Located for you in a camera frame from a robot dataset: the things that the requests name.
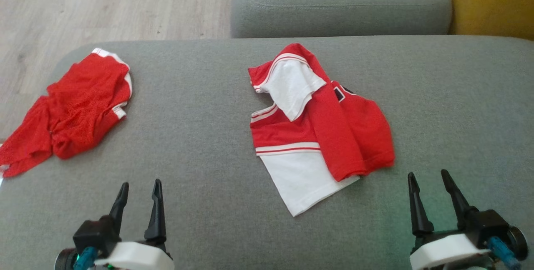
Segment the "clothing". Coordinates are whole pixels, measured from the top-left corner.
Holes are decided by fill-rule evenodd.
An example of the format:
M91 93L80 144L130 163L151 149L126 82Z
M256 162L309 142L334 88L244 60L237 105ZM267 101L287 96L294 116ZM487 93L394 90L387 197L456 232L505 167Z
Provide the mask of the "clothing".
M3 177L19 175L54 153L61 159L94 148L126 112L132 94L128 65L95 49L46 90L0 147Z
M357 175L393 165L391 132L378 106L331 81L302 45L248 71L256 93L274 101L252 114L256 154L293 216Z

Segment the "gray couch cushion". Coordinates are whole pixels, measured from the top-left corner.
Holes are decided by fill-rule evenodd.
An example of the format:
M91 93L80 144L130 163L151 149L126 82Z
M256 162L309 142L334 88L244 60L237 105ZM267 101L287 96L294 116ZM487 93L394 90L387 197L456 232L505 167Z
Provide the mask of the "gray couch cushion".
M254 154L250 114L270 104L246 69L288 43L376 100L397 160L293 218ZM408 172L437 230L456 225L439 175L534 235L534 43L482 36L359 36L118 42L68 54L51 81L100 46L131 66L128 116L97 148L55 156L0 187L0 266L50 268L86 219L130 182L122 237L148 225L162 179L176 269L408 269Z
M234 38L446 34L451 0L232 0Z

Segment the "wooden floor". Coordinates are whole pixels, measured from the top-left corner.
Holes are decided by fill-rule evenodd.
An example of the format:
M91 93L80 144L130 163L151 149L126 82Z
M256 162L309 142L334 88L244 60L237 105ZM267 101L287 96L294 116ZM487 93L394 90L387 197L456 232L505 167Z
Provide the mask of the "wooden floor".
M0 143L87 43L229 38L230 0L0 0Z

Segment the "red and white jersey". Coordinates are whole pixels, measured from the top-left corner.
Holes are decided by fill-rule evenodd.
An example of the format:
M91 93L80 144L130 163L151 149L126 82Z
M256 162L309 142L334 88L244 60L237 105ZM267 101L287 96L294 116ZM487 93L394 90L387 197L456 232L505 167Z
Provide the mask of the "red and white jersey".
M389 125L378 106L330 81L302 45L289 45L249 74L256 92L274 101L252 114L256 154L293 216L357 175L393 164Z

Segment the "white sleeve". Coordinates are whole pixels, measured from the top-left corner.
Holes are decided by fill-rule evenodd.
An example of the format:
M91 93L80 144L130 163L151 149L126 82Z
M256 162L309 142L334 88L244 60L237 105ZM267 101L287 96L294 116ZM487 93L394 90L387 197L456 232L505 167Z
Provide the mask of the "white sleeve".
M279 61L272 69L269 80L261 90L271 94L272 100L290 121L302 114L311 95L326 81L317 76L311 68L301 61Z

